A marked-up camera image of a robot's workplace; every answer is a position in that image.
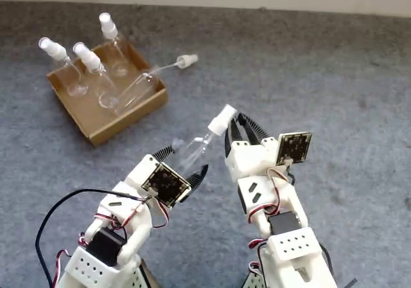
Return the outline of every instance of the cardboard box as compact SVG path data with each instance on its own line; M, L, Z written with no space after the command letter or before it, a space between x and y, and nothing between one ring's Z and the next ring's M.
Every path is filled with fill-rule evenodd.
M104 62L106 59L106 46L97 46L93 51ZM130 61L134 64L137 70L150 68L147 61L130 43L128 43L128 52ZM79 68L85 69L85 66L81 61L76 60L75 63ZM76 122L84 136L87 137L94 146L107 141L129 125L158 109L164 105L168 99L166 87L161 79L159 79L156 93L153 96L139 105L136 105L125 114L116 116L99 106L97 97L93 92L89 91L86 95L81 97L69 96L62 81L60 81L60 79L69 79L69 74L65 73L64 69L60 68L49 73L47 78L51 82L51 85L63 106ZM115 79L114 82L120 89L124 89L130 84L130 81L122 81L121 79Z

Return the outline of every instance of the white spray nozzle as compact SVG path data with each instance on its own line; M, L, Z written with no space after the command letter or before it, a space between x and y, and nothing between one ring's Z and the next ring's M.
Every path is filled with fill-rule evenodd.
M106 39L115 39L118 35L118 31L116 25L114 24L113 20L109 13L101 13L98 17L101 24L101 30L103 35Z
M67 57L66 49L59 43L53 42L48 37L42 37L39 40L39 47L47 52L47 54L56 61L61 61Z
M236 112L237 110L229 104L225 105L224 109L208 125L208 129L216 135L221 136L229 126L229 123Z
M87 46L82 43L78 42L73 46L73 51L76 55L82 60L84 65L87 66L89 71L96 70L100 67L101 61L97 55L92 52Z
M198 55L181 55L177 57L177 61L175 65L177 65L179 68L187 68L192 63L195 63L198 61Z

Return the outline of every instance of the white plastic panel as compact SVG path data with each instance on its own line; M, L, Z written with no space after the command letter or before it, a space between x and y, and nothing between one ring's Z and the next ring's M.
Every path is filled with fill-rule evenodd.
M158 164L159 162L152 155L146 155L129 173L124 182L140 192L142 190L141 185L151 176Z
M140 270L139 267L137 267L134 272L132 277L129 279L129 281L126 282L123 288L148 288L149 286L146 283L146 280Z
M266 203L277 203L271 181L266 176L238 179L238 188L243 196L246 213Z
M267 247L278 264L313 253L321 253L320 244L310 227L272 235Z
M242 288L265 288L264 279L259 275L249 273Z
M66 266L66 272L86 287L115 287L120 270L108 267L80 246Z

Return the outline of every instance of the white 3d-printed part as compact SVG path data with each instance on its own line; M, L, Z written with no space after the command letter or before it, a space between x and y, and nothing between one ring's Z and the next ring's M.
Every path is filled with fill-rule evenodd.
M127 281L123 288L149 288L139 267L136 268L132 277Z
M321 247L310 227L272 235L267 247L278 264L306 255L321 253Z
M264 279L259 275L249 273L242 288L265 288Z
M96 257L78 246L69 263L66 272L86 287L115 287L121 271L109 267Z

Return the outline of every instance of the red wire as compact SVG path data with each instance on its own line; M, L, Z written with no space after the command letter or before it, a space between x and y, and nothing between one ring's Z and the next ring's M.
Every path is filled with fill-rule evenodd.
M252 240L249 243L249 248L255 248L258 244L260 244L261 242L266 242L267 240L264 238L255 238L254 240Z
M71 255L69 254L69 252L66 249L61 249L56 256L56 275L54 276L54 280L53 280L53 288L56 287L58 279L60 278L60 258L63 254L66 254L66 256L71 257Z
M160 207L160 209L161 209L161 211L162 211L162 214L163 214L164 217L166 218L166 222L165 222L164 224L160 225L160 226L153 226L153 228L156 228L156 229L167 226L168 221L169 221L169 219L170 219L170 218L168 217L168 213L167 213L165 207L162 205L162 203L161 203L160 201L158 201L158 200L157 200L157 202L159 203L159 207Z

